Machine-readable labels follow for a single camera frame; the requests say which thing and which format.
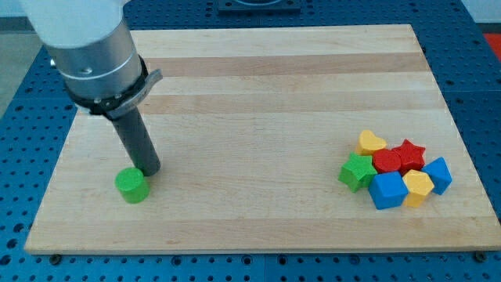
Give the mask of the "dark robot base mount plate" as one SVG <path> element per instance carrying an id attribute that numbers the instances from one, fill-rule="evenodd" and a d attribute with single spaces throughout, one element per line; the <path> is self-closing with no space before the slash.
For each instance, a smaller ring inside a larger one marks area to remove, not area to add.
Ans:
<path id="1" fill-rule="evenodd" d="M 298 12 L 302 0 L 216 0 L 219 13 Z"/>

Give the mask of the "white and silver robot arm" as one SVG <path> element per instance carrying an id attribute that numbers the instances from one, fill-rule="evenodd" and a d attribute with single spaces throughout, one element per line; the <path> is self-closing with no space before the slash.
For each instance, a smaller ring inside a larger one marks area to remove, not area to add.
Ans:
<path id="1" fill-rule="evenodd" d="M 70 98 L 115 120 L 162 79 L 148 71 L 124 18 L 128 0 L 21 0 L 32 27 L 62 75 Z"/>

